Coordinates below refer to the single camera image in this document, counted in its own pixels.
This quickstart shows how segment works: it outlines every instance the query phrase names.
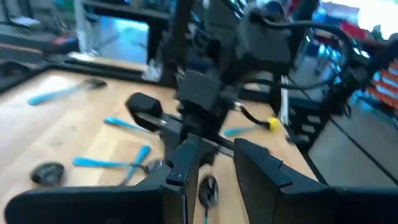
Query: gray floor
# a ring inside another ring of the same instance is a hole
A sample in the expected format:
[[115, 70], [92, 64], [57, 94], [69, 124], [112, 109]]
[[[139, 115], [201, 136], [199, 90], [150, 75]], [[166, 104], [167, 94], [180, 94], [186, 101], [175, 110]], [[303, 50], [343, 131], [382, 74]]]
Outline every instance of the gray floor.
[[[137, 44], [146, 44], [145, 30], [131, 26], [114, 29], [115, 20], [102, 20], [105, 24], [101, 31], [102, 41], [112, 34], [120, 35], [100, 49], [102, 57], [137, 63], [146, 61], [145, 48]], [[292, 76], [297, 84], [318, 80], [312, 73], [314, 66], [313, 58], [304, 59], [297, 74]], [[307, 93], [312, 98], [321, 96], [320, 90]], [[290, 94], [304, 97], [299, 91]], [[333, 118], [334, 122], [328, 124], [310, 150], [310, 157], [330, 185], [396, 187], [392, 179], [398, 179], [398, 131], [361, 102], [353, 103], [352, 107], [351, 119]]]

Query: blue handle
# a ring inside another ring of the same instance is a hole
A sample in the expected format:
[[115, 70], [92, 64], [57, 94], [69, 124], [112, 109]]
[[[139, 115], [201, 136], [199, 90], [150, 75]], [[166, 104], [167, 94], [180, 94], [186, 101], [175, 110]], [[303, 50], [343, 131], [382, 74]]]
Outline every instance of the blue handle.
[[85, 157], [76, 157], [73, 159], [73, 165], [79, 167], [129, 167], [127, 162], [107, 162]]
[[227, 137], [239, 135], [242, 133], [246, 133], [248, 131], [252, 131], [255, 127], [250, 127], [250, 128], [231, 128], [227, 129], [224, 131], [224, 135]]
[[120, 120], [119, 118], [115, 118], [112, 116], [108, 116], [107, 118], [105, 118], [104, 120], [105, 124], [112, 124], [112, 125], [116, 125], [116, 126], [120, 126], [120, 127], [125, 127], [125, 128], [130, 128], [130, 129], [134, 129], [134, 130], [138, 130], [138, 131], [143, 131], [145, 133], [150, 133], [148, 130], [144, 129], [144, 128], [140, 128], [136, 125], [133, 124], [129, 124], [125, 121]]
[[50, 92], [50, 93], [44, 93], [44, 94], [41, 94], [39, 96], [32, 97], [31, 99], [29, 99], [27, 101], [27, 103], [29, 105], [31, 105], [31, 106], [36, 106], [36, 105], [39, 105], [39, 104], [41, 104], [41, 103], [43, 103], [45, 101], [52, 100], [52, 99], [54, 99], [56, 97], [65, 96], [65, 95], [74, 93], [75, 91], [80, 90], [80, 89], [81, 89], [81, 85], [77, 85], [77, 86], [73, 86], [73, 87], [66, 88], [66, 89], [59, 90], [59, 91], [53, 91], [53, 92]]
[[[141, 165], [142, 162], [144, 162], [145, 158], [149, 155], [149, 153], [150, 153], [150, 146], [143, 146], [138, 152], [138, 156], [136, 157], [136, 160], [134, 160], [133, 164]], [[136, 169], [137, 167], [131, 167], [124, 179], [125, 180], [131, 179]]]

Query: wooden workbench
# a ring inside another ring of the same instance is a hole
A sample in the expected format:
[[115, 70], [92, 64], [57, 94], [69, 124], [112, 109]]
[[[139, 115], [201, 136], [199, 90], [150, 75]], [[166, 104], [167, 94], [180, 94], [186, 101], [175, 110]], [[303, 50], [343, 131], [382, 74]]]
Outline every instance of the wooden workbench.
[[[104, 59], [90, 60], [118, 64]], [[172, 98], [174, 90], [103, 78], [108, 83], [104, 89], [77, 93], [39, 106], [27, 104], [32, 96], [75, 85], [86, 78], [89, 76], [51, 70], [0, 95], [1, 208], [4, 209], [16, 194], [38, 187], [30, 181], [29, 173], [42, 162], [59, 161], [65, 165], [65, 186], [96, 186], [119, 184], [127, 170], [73, 167], [74, 157], [131, 162], [143, 144], [152, 147], [146, 161], [162, 157], [164, 152], [158, 136], [108, 126], [103, 120], [115, 116], [133, 123], [124, 102], [135, 92], [159, 99], [164, 111], [176, 113], [176, 102]], [[260, 119], [272, 114], [268, 105], [243, 103]], [[232, 119], [234, 126], [251, 125], [241, 114], [231, 112], [224, 128], [233, 127]], [[288, 166], [315, 179], [299, 150], [285, 140], [286, 135], [281, 126], [273, 133], [256, 130], [240, 137], [267, 147]], [[233, 160], [219, 155], [213, 167], [200, 169], [200, 175], [207, 173], [217, 178], [220, 187], [219, 204], [210, 210], [208, 222], [248, 223]], [[134, 185], [144, 177], [142, 172], [137, 172], [129, 184]], [[197, 201], [194, 223], [202, 224], [203, 216], [204, 211]]]

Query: red object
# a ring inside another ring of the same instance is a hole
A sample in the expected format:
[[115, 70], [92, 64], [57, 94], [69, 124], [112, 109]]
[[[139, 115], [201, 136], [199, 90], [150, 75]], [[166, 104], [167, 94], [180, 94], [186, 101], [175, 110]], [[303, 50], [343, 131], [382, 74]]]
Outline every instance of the red object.
[[51, 44], [53, 44], [53, 45], [62, 45], [62, 44], [65, 44], [65, 43], [67, 43], [69, 41], [73, 41], [73, 38], [65, 35], [65, 36], [57, 37], [56, 39], [51, 41]]
[[367, 31], [359, 28], [350, 22], [344, 21], [340, 24], [340, 29], [346, 32], [348, 35], [352, 36], [357, 40], [364, 40], [366, 38]]
[[381, 71], [380, 71], [380, 75], [381, 75], [381, 77], [383, 77], [383, 78], [388, 78], [388, 79], [390, 79], [391, 81], [393, 81], [393, 82], [395, 82], [395, 83], [398, 83], [398, 75], [395, 75], [395, 74], [391, 73], [391, 72], [388, 71], [388, 70], [381, 70]]
[[383, 103], [398, 110], [398, 100], [397, 99], [391, 97], [388, 94], [381, 93], [375, 88], [368, 88], [368, 92], [370, 94], [372, 94], [373, 96], [375, 96], [377, 99], [383, 101]]
[[340, 45], [338, 42], [337, 38], [334, 37], [324, 37], [322, 35], [318, 35], [317, 33], [314, 33], [315, 40], [317, 40], [319, 43], [325, 44], [327, 46], [330, 46], [333, 49], [339, 49]]
[[291, 0], [290, 6], [287, 10], [287, 14], [290, 15], [296, 8], [299, 7], [301, 0]]
[[384, 88], [392, 93], [397, 93], [398, 94], [398, 87], [394, 85], [390, 85], [384, 81], [373, 81], [373, 84], [376, 86], [379, 86], [381, 88]]
[[398, 62], [392, 62], [392, 63], [390, 63], [390, 67], [391, 67], [392, 69], [398, 71]]

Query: black cable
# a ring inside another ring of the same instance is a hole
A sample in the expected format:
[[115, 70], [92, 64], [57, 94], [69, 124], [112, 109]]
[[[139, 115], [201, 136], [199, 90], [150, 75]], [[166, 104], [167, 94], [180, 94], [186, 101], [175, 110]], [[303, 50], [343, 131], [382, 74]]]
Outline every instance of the black cable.
[[253, 122], [254, 124], [260, 125], [261, 127], [270, 130], [271, 124], [270, 124], [269, 122], [267, 122], [267, 121], [260, 121], [260, 120], [256, 119], [253, 115], [251, 115], [251, 114], [249, 113], [249, 111], [248, 111], [244, 106], [241, 106], [240, 109], [241, 109], [242, 114], [243, 114], [248, 120], [250, 120], [250, 121]]

